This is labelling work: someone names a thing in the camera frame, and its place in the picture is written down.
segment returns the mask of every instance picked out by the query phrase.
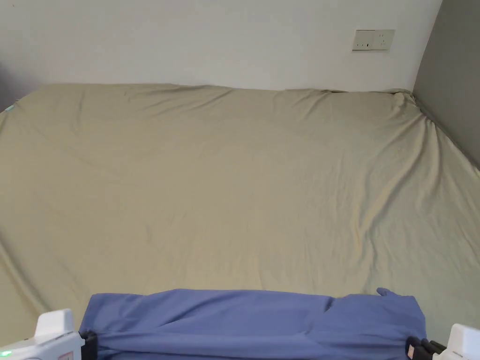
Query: beige bed sheet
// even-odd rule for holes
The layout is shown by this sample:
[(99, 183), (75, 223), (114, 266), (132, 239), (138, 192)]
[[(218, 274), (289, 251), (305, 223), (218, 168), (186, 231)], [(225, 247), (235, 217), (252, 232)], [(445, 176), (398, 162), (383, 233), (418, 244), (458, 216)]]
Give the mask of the beige bed sheet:
[(480, 177), (408, 94), (51, 85), (0, 115), (1, 343), (98, 292), (414, 295), (480, 327)]

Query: wall outlet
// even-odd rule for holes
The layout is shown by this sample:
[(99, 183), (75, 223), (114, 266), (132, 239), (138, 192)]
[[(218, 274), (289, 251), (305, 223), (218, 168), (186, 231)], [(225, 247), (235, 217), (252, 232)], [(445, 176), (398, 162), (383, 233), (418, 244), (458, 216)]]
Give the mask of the wall outlet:
[(395, 30), (357, 30), (353, 51), (390, 50)]

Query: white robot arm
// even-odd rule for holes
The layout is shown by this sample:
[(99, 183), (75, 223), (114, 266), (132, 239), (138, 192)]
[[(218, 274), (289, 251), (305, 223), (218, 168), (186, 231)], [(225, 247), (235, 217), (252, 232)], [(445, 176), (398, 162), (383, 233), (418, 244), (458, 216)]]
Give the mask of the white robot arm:
[(34, 337), (0, 348), (0, 360), (96, 360), (96, 354), (96, 335), (75, 331), (70, 309), (41, 314)]
[(480, 330), (454, 324), (446, 347), (409, 337), (406, 351), (411, 360), (480, 360)]

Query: label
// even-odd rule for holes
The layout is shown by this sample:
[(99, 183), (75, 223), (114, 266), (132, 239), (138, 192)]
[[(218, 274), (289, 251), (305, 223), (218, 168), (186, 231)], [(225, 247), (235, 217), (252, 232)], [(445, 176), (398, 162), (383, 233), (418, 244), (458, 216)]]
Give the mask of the label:
[(412, 346), (412, 345), (409, 345), (408, 346), (408, 354), (407, 356), (410, 358), (410, 359), (413, 359), (413, 352), (415, 351), (415, 348)]
[(59, 356), (59, 360), (73, 360), (73, 351), (67, 352), (66, 354)]

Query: blue cloth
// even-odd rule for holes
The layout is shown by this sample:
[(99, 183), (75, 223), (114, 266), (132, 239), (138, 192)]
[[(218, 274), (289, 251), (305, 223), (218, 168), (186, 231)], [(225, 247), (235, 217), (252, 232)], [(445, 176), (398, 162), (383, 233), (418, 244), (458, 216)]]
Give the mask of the blue cloth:
[(115, 360), (405, 360), (425, 338), (412, 296), (320, 295), (255, 290), (172, 290), (92, 296), (80, 331)]

